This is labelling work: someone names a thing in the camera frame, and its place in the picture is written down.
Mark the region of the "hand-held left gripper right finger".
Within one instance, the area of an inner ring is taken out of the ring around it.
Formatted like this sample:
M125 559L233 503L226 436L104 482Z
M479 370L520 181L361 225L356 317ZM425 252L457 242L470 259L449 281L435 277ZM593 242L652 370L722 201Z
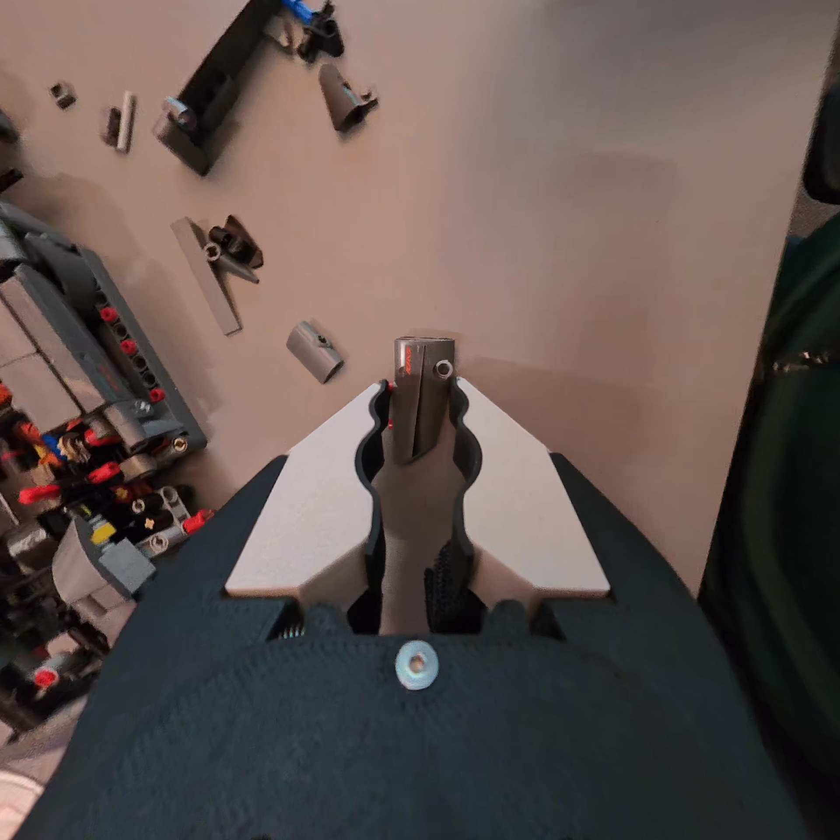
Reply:
M434 634L475 634L503 602L527 617L611 586L546 445L466 378L451 386L453 461L463 480L450 537L425 571Z

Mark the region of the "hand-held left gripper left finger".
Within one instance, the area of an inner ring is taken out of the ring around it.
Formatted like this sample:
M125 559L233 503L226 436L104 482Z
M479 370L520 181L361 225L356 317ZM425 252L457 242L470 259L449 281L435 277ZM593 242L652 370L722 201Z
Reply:
M385 528L374 483L390 403L389 382L374 383L289 451L227 595L330 604L355 633L381 631Z

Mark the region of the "dark grey lego wedge panel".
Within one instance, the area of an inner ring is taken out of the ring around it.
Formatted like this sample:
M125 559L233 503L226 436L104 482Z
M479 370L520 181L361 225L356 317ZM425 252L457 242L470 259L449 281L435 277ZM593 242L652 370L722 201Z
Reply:
M455 340L396 339L394 368L392 454L397 465L407 466L437 445L455 381Z

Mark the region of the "lego car model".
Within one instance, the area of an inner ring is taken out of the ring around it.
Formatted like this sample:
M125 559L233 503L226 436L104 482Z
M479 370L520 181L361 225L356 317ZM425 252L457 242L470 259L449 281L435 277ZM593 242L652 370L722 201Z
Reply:
M207 437L100 257L1 210L2 740L85 695L213 512L168 475Z

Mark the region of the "dark grey lego fin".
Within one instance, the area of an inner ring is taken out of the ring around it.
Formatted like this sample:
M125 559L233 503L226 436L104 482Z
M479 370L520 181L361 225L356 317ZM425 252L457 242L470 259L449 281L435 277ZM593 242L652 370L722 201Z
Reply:
M333 64L323 64L318 72L318 82L334 130L346 134L366 120L368 114L379 106L374 90L356 91Z

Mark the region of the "long dark grey lego beam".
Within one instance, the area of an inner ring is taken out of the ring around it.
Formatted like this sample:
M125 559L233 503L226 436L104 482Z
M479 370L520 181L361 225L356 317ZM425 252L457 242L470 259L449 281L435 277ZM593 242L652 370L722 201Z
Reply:
M280 2L248 1L175 96L164 100L153 136L196 175L217 154L217 132L240 95L247 64Z

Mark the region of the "white lego bar piece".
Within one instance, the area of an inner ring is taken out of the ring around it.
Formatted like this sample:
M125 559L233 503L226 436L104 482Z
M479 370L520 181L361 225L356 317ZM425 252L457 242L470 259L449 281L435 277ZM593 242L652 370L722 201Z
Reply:
M131 150L136 100L135 93L126 90L119 105L110 105L102 112L100 139L106 146L122 155Z

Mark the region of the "black lego connector blue pin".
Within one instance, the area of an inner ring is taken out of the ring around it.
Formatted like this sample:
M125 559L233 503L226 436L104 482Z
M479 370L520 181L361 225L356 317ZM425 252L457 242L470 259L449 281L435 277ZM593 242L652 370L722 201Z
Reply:
M324 1L314 9L303 1L281 1L283 7L302 25L302 38L297 47L298 56L308 64L324 54L340 58L344 52L343 37L334 16L333 1Z

